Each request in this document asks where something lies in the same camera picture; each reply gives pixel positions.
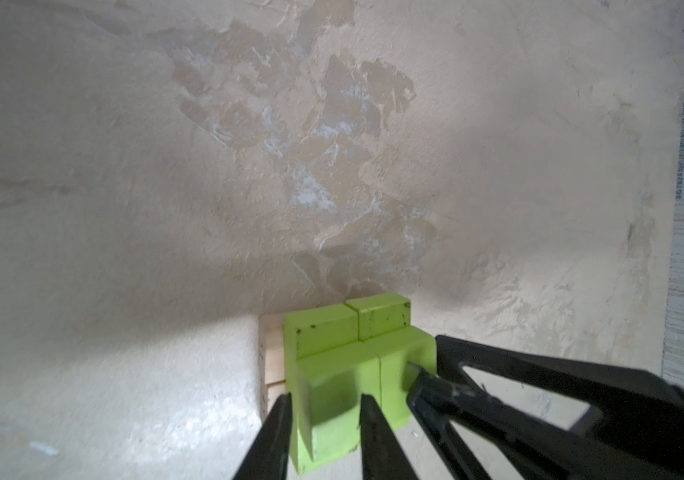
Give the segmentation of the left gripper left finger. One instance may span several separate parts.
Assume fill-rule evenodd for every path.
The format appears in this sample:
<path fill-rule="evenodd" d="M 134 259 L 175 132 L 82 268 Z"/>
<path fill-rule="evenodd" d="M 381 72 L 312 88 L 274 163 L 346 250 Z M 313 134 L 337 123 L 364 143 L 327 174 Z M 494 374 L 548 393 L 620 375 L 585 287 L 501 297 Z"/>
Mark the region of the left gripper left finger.
<path fill-rule="evenodd" d="M 292 395 L 282 394 L 270 410 L 234 480 L 284 480 L 293 431 Z"/>

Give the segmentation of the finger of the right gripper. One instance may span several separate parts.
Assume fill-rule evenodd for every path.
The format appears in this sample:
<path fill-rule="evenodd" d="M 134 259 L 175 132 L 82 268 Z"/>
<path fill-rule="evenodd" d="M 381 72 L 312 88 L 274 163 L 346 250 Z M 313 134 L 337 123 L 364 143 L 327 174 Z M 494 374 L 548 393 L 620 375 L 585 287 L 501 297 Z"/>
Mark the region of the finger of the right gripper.
<path fill-rule="evenodd" d="M 526 479 L 652 479 L 654 467 L 596 441 L 537 420 L 489 394 L 419 367 L 407 403 L 456 479 L 491 475 L 456 423 L 493 443 Z"/>

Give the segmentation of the long green block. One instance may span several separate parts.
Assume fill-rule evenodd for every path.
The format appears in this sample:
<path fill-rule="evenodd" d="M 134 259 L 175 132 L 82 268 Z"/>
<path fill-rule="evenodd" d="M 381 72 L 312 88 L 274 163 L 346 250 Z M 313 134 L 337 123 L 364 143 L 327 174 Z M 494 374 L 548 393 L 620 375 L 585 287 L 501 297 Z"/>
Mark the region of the long green block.
<path fill-rule="evenodd" d="M 413 326 L 364 341 L 380 361 L 382 412 L 393 430 L 403 428 L 412 416 L 407 404 L 410 388 L 421 367 L 437 373 L 437 345 L 430 334 Z"/>
<path fill-rule="evenodd" d="M 358 447 L 361 398 L 381 398 L 380 360 L 362 342 L 292 359 L 287 389 L 293 402 L 290 454 L 304 475 Z"/>

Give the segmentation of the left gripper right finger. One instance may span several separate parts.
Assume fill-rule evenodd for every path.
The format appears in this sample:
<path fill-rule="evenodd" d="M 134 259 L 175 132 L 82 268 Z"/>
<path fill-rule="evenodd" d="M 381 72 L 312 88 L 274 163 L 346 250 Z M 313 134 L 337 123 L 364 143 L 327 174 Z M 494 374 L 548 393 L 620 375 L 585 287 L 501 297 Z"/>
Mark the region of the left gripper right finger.
<path fill-rule="evenodd" d="M 362 395 L 359 423 L 364 479 L 418 479 L 374 396 Z"/>

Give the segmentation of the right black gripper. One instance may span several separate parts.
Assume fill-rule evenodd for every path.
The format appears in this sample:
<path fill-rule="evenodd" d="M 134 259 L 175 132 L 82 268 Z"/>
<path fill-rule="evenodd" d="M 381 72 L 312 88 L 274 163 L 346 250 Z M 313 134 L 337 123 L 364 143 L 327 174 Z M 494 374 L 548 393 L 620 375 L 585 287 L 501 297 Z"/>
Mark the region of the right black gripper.
<path fill-rule="evenodd" d="M 526 354 L 436 337 L 439 375 L 470 380 L 467 367 L 590 405 L 573 430 L 684 475 L 684 388 L 645 370 Z"/>

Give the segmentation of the small green cube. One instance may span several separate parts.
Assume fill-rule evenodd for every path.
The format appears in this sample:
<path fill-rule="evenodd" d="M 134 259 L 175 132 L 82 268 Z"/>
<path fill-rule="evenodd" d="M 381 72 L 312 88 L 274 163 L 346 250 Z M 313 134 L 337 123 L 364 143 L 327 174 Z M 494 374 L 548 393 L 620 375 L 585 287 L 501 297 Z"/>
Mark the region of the small green cube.
<path fill-rule="evenodd" d="M 284 319 L 284 349 L 290 359 L 323 353 L 358 340 L 358 314 L 345 304 L 296 311 Z"/>
<path fill-rule="evenodd" d="M 411 325 L 411 300 L 396 293 L 352 299 L 345 305 L 357 314 L 360 341 Z"/>

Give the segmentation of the natural wood block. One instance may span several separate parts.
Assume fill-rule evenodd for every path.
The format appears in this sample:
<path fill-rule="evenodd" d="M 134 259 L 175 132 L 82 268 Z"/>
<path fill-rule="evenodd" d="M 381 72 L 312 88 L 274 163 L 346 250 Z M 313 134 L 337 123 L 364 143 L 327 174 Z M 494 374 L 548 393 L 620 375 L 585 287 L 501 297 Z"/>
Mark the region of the natural wood block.
<path fill-rule="evenodd" d="M 281 395 L 287 393 L 286 382 L 274 382 L 263 385 L 261 388 L 260 417 L 265 422 L 271 409 Z"/>
<path fill-rule="evenodd" d="M 285 313 L 259 317 L 259 366 L 262 383 L 266 386 L 283 383 L 286 379 L 284 319 Z"/>

